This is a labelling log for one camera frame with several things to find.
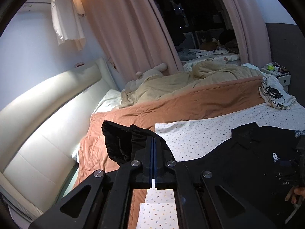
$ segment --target white leather headboard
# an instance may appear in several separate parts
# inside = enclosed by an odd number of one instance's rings
[[[0,112],[0,185],[30,218],[54,203],[91,113],[114,86],[95,63],[38,84]]]

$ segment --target metal screw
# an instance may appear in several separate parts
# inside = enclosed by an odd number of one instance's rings
[[[98,169],[98,170],[94,171],[93,175],[95,177],[102,177],[104,175],[104,171],[101,169]]]
[[[205,178],[211,178],[213,173],[209,170],[205,170],[203,173],[202,173],[203,177]]]
[[[139,161],[139,160],[132,160],[131,162],[130,162],[130,165],[131,166],[134,166],[134,167],[137,167],[137,166],[139,166],[141,164],[141,162]]]
[[[168,167],[174,167],[176,165],[176,162],[174,160],[169,160],[169,161],[167,161],[166,165]]]

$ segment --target orange blanket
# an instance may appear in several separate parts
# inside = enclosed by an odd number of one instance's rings
[[[154,131],[155,123],[213,118],[263,103],[258,92],[260,85],[261,76],[250,77],[197,87],[164,100],[144,102],[119,110],[93,114],[88,133],[80,142],[79,173],[74,186],[82,182],[94,170],[103,169],[109,172],[119,168],[107,154],[101,130],[104,120],[125,126],[135,124]],[[136,226],[139,204],[144,202],[146,191],[137,190],[136,193],[133,195],[129,228]]]

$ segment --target hand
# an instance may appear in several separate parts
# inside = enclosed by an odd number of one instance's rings
[[[301,195],[303,200],[305,199],[305,187],[294,186],[290,189],[287,196],[285,197],[285,201],[288,201],[291,197],[291,203],[296,204],[296,196]]]

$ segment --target plush toy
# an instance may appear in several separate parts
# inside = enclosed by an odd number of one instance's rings
[[[138,89],[138,87],[144,82],[144,80],[152,75],[163,75],[161,71],[165,71],[167,69],[167,64],[162,63],[159,64],[152,69],[147,70],[146,72],[142,73],[141,71],[138,71],[135,75],[137,77],[137,80],[130,81],[126,84],[125,89],[130,89],[132,91],[135,91]]]

